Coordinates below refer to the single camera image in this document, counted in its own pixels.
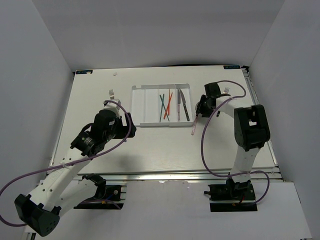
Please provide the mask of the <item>fork with dark handle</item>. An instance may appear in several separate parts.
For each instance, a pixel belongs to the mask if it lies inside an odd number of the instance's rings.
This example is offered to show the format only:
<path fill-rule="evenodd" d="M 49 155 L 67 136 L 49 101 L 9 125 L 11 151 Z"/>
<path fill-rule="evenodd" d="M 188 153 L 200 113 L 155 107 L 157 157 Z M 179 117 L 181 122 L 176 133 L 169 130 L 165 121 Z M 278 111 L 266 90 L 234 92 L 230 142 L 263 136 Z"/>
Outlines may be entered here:
<path fill-rule="evenodd" d="M 226 88 L 224 89 L 224 91 L 223 91 L 223 94 L 228 95 L 228 94 L 229 94 L 229 90 L 230 90 L 230 88 L 229 88 L 229 87 L 226 87 Z"/>

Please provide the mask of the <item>knife with dark handle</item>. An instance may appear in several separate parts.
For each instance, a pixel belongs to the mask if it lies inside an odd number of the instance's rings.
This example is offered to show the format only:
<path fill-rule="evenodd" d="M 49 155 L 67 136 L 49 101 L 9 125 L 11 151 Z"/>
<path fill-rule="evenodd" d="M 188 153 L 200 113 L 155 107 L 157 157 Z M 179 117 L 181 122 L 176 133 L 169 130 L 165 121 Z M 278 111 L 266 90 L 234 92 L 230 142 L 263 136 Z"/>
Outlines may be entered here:
<path fill-rule="evenodd" d="M 180 89 L 180 94 L 181 94 L 181 102 L 180 102 L 180 104 L 183 105 L 183 109 L 184 109 L 186 120 L 189 122 L 190 121 L 190 117 L 189 117 L 189 113 L 188 113 L 188 109 L 187 109 L 187 102 L 186 102 L 186 98 L 184 96 L 184 93 L 183 93 L 183 91 L 181 89 Z"/>

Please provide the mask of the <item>spoon with pink handle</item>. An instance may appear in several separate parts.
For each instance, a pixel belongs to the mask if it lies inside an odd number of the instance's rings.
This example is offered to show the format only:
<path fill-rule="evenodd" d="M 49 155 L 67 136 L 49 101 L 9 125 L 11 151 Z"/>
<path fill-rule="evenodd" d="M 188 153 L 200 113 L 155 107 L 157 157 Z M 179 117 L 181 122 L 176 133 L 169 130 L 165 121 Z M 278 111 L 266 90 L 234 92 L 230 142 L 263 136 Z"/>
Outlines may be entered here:
<path fill-rule="evenodd" d="M 198 123 L 198 118 L 199 118 L 199 114 L 196 113 L 196 114 L 195 114 L 194 121 L 193 121 L 193 125 L 192 125 L 192 130 L 191 130 L 191 135 L 192 135 L 192 136 L 195 134 L 196 127 L 197 127 L 197 123 Z"/>

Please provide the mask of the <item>knife with pink handle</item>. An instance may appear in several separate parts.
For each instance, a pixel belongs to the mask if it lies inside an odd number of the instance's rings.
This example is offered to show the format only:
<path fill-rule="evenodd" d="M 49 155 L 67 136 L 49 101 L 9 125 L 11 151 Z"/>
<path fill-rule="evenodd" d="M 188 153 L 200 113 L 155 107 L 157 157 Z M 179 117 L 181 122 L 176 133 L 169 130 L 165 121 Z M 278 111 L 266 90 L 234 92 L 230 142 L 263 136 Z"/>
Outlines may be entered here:
<path fill-rule="evenodd" d="M 181 121 L 181 91 L 177 88 L 177 121 Z"/>

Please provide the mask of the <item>orange chopstick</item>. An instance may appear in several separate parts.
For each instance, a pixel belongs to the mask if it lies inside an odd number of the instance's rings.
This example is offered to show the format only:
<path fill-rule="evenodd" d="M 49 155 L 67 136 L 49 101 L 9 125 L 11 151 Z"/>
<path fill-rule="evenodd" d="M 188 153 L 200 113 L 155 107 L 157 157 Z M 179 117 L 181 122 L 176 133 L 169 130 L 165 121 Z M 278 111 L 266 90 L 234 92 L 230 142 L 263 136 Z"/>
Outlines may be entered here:
<path fill-rule="evenodd" d="M 166 109 L 165 109 L 165 114 L 164 114 L 163 119 L 167 118 L 167 119 L 169 120 L 170 106 L 171 106 L 172 97 L 173 97 L 173 93 L 171 93 L 171 94 L 169 95 L 168 103 L 167 103 L 167 106 L 166 106 Z"/>
<path fill-rule="evenodd" d="M 170 115 L 170 103 L 171 103 L 171 89 L 169 88 L 169 92 L 168 92 L 168 104 L 167 104 L 167 116 Z"/>

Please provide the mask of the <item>fork with teal handle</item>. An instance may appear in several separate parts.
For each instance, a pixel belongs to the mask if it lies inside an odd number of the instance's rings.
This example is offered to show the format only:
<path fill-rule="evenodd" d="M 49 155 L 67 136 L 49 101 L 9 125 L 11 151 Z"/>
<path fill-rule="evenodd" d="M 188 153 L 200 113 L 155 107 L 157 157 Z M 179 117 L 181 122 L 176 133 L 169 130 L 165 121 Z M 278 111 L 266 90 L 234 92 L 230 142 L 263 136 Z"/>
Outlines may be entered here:
<path fill-rule="evenodd" d="M 115 99 L 115 94 L 114 94 L 114 91 L 112 89 L 109 90 L 109 98 L 110 98 L 110 100 L 114 100 Z"/>

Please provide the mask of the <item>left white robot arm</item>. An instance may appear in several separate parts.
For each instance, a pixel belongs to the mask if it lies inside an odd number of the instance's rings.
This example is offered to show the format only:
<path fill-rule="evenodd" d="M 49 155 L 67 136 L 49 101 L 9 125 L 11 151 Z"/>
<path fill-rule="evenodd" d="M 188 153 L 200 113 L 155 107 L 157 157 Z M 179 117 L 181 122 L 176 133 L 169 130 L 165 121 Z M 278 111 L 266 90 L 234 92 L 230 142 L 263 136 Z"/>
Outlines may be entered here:
<path fill-rule="evenodd" d="M 91 173 L 67 190 L 78 173 L 94 158 L 106 153 L 105 145 L 111 140 L 124 143 L 136 133 L 131 114 L 120 115 L 118 101 L 106 100 L 94 117 L 71 142 L 60 163 L 27 195 L 20 194 L 14 201 L 18 216 L 27 226 L 42 237 L 49 235 L 60 218 L 87 199 L 103 200 L 106 196 L 106 180 Z"/>

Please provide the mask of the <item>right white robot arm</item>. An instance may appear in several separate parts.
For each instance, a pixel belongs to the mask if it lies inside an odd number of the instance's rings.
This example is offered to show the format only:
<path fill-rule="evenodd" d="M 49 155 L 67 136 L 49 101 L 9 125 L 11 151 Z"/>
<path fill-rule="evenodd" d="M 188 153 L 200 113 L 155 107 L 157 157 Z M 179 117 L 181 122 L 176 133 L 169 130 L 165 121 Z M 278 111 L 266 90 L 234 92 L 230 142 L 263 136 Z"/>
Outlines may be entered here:
<path fill-rule="evenodd" d="M 243 94 L 222 93 L 222 81 L 204 86 L 205 94 L 196 106 L 196 115 L 207 118 L 200 141 L 200 154 L 204 167 L 210 172 L 204 156 L 205 133 L 213 116 L 222 112 L 233 119 L 234 139 L 237 152 L 233 167 L 227 175 L 226 195 L 236 200 L 243 195 L 244 189 L 251 184 L 251 171 L 259 151 L 271 138 L 265 108 L 261 104 L 245 105 L 242 99 L 247 95 L 245 88 L 234 81 L 228 83 L 239 86 Z"/>

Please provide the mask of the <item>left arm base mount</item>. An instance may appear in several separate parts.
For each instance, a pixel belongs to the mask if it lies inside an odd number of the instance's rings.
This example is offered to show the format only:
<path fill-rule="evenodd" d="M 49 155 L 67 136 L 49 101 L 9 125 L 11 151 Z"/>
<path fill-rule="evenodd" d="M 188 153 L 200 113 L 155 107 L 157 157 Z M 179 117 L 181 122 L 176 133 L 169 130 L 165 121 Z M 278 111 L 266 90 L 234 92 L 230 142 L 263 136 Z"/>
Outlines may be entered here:
<path fill-rule="evenodd" d="M 126 186 L 107 184 L 98 174 L 82 176 L 82 180 L 90 180 L 97 187 L 94 196 L 83 200 L 74 209 L 77 210 L 121 210 L 126 199 Z"/>

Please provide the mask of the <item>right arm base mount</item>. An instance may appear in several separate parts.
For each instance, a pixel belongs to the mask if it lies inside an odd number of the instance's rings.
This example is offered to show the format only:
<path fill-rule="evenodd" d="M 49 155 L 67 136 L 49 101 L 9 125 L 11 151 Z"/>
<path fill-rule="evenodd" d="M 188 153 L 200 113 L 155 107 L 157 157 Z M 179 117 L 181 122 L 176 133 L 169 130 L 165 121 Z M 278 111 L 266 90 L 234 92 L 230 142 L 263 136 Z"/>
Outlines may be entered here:
<path fill-rule="evenodd" d="M 256 195 L 251 184 L 247 189 L 231 191 L 226 184 L 210 184 L 204 195 L 212 213 L 257 212 Z"/>

